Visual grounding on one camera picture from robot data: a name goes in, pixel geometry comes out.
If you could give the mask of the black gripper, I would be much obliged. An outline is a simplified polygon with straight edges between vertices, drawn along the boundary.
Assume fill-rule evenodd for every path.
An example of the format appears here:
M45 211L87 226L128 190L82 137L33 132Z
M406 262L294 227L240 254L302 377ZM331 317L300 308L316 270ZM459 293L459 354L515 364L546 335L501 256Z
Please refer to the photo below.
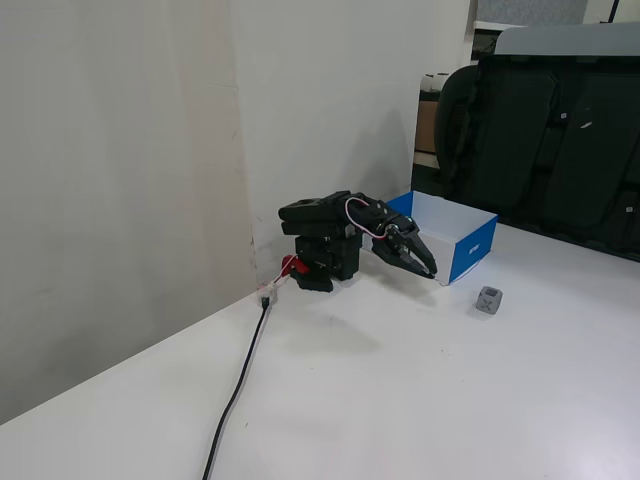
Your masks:
M383 236L383 239L374 239L372 244L372 252L382 261L424 278L438 273L436 260L410 217L393 216L384 223Z

